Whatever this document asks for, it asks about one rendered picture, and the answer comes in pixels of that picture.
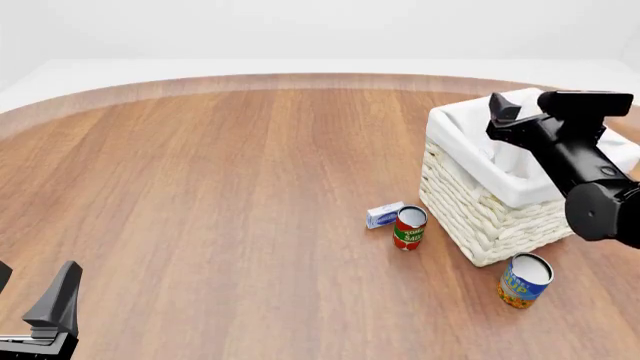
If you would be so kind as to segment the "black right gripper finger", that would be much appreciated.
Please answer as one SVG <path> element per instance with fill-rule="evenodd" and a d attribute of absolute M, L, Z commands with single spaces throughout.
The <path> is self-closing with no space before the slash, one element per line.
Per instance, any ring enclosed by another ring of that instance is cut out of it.
<path fill-rule="evenodd" d="M 514 122 L 521 106 L 508 101 L 501 93 L 494 92 L 489 99 L 491 122 Z"/>

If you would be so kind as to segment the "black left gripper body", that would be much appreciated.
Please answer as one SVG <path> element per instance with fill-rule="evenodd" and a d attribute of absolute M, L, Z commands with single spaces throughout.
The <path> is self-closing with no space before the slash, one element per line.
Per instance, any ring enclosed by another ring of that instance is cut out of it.
<path fill-rule="evenodd" d="M 76 335 L 56 329 L 0 335 L 0 360 L 71 360 L 78 342 Z"/>

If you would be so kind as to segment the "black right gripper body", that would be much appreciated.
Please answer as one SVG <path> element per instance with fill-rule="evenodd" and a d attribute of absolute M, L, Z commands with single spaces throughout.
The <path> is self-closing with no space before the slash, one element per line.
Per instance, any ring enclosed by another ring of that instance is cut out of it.
<path fill-rule="evenodd" d="M 486 133 L 491 140 L 509 143 L 522 149 L 550 149 L 554 143 L 544 125 L 550 118 L 551 116 L 542 114 L 521 120 L 492 119 Z"/>

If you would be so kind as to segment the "white cloth basket liner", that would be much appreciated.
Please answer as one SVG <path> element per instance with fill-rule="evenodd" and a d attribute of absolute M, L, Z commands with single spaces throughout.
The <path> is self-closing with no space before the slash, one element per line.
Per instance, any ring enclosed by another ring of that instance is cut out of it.
<path fill-rule="evenodd" d="M 529 88 L 502 95 L 521 106 L 518 118 L 524 119 L 542 113 L 537 104 L 542 93 Z M 434 108 L 429 113 L 427 138 L 507 206 L 560 200 L 563 195 L 531 152 L 488 137 L 490 96 Z M 640 146 L 606 126 L 597 147 L 623 173 L 640 163 Z"/>

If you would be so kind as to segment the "white woven basket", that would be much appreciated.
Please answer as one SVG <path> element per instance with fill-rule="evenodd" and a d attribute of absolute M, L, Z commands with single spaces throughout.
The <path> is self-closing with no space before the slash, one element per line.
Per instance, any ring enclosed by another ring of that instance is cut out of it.
<path fill-rule="evenodd" d="M 475 266 L 577 235 L 566 220 L 564 196 L 518 208 L 507 206 L 427 136 L 419 192 L 431 214 Z"/>

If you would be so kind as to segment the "red tomato sauce can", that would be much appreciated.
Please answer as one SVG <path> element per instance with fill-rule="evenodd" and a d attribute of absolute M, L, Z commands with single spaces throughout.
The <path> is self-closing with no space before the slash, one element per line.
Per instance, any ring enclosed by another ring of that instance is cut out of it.
<path fill-rule="evenodd" d="M 419 206 L 403 206 L 397 213 L 393 230 L 394 245 L 402 251 L 413 251 L 421 244 L 427 212 Z"/>

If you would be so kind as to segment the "blue and yellow soup can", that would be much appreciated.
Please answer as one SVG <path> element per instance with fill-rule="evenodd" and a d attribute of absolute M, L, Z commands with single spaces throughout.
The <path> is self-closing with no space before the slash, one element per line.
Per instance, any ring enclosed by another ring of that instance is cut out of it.
<path fill-rule="evenodd" d="M 497 285 L 504 302 L 514 308 L 529 308 L 554 280 L 552 266 L 532 253 L 518 253 L 509 260 Z"/>

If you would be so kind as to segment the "small white and blue box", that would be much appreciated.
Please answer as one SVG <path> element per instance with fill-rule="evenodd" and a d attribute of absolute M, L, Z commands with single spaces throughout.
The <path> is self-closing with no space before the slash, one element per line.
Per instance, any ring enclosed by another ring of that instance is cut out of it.
<path fill-rule="evenodd" d="M 375 229 L 394 223 L 399 210 L 402 209 L 403 206 L 405 206 L 405 204 L 400 201 L 374 209 L 368 209 L 366 213 L 366 227 L 368 229 Z"/>

